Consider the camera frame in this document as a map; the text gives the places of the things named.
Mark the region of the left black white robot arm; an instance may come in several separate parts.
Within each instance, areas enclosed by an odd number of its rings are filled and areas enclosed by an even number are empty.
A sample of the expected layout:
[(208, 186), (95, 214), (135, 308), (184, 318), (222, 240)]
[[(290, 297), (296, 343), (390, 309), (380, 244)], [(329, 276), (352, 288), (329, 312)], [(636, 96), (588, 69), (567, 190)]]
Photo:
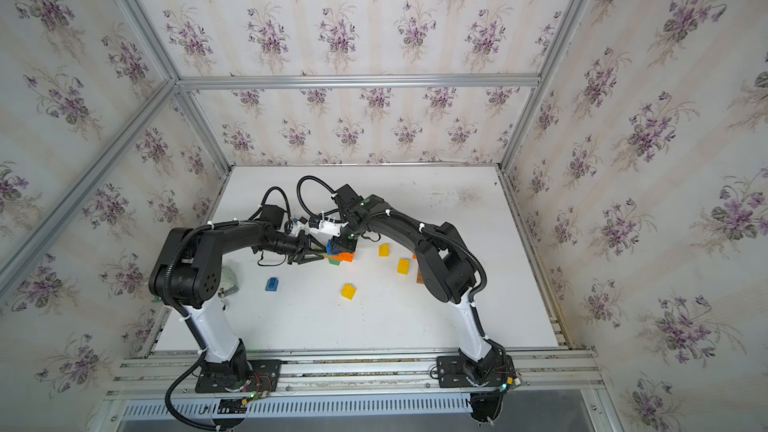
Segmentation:
[(305, 231), (292, 233), (290, 204), (269, 204), (273, 192), (286, 197), (277, 186), (267, 190), (249, 218), (207, 222), (196, 228), (176, 227), (163, 244), (152, 270), (150, 293), (180, 316), (197, 346), (197, 359), (172, 382), (164, 394), (164, 405), (182, 424), (201, 431), (231, 431), (237, 420), (213, 419), (202, 423), (185, 416), (173, 404), (175, 389), (199, 371), (201, 379), (229, 392), (241, 392), (259, 379), (247, 358), (246, 347), (232, 330), (220, 304), (223, 257), (241, 249), (271, 252), (288, 265), (324, 259), (325, 247)]

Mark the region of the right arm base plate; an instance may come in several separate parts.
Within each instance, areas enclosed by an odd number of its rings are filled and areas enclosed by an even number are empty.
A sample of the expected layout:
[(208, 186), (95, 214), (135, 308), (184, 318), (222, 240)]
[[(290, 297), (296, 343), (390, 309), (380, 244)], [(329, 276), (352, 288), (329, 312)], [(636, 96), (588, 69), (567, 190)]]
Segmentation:
[(463, 354), (438, 356), (431, 375), (441, 388), (502, 388), (519, 384), (511, 358), (493, 351), (478, 362)]

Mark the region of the blue sloped lego brick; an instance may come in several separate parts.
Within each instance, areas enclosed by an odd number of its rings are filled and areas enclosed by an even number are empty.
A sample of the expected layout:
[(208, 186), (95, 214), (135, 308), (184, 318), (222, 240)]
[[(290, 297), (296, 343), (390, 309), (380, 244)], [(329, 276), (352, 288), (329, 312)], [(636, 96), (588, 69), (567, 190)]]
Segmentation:
[(268, 279), (265, 290), (267, 292), (275, 292), (279, 286), (279, 279), (277, 277), (271, 277)]

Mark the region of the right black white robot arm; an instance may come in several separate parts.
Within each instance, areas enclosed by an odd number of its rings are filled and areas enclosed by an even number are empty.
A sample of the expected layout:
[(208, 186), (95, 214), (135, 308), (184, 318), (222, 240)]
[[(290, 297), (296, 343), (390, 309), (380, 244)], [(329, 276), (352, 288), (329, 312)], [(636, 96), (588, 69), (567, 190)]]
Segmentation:
[(476, 296), (488, 285), (487, 273), (456, 227), (420, 221), (377, 195), (363, 197), (349, 185), (334, 189), (313, 175), (298, 180), (296, 196), (310, 229), (329, 237), (326, 253), (336, 260), (353, 254), (368, 233), (390, 238), (412, 253), (428, 292), (454, 310), (458, 352), (436, 359), (436, 380), (442, 388), (477, 388), (469, 398), (472, 419), (480, 424), (497, 420), (519, 377), (506, 349), (482, 326)]

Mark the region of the yellow sloped lego brick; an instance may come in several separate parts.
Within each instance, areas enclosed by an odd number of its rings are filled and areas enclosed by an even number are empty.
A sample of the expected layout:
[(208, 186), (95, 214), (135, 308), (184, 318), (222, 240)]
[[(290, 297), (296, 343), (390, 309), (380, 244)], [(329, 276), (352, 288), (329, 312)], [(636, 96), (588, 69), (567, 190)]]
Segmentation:
[(356, 288), (351, 284), (345, 284), (341, 290), (341, 295), (347, 299), (352, 300), (355, 296)]

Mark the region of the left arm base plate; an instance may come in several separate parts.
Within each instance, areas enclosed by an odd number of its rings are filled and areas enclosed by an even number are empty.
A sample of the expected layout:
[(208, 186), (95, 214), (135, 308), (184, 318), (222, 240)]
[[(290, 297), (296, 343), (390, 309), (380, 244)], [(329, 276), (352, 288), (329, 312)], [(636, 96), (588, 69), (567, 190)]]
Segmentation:
[(280, 360), (247, 360), (245, 363), (204, 362), (196, 393), (275, 392), (283, 362)]

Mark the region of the orange long lego brick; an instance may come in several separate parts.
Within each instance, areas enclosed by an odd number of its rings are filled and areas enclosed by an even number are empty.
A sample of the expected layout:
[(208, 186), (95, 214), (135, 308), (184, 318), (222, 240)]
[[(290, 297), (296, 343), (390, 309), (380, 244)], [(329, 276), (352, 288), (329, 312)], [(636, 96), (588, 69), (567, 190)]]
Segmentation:
[(354, 254), (343, 252), (343, 253), (339, 253), (337, 255), (332, 256), (332, 259), (340, 262), (352, 262), (354, 260)]

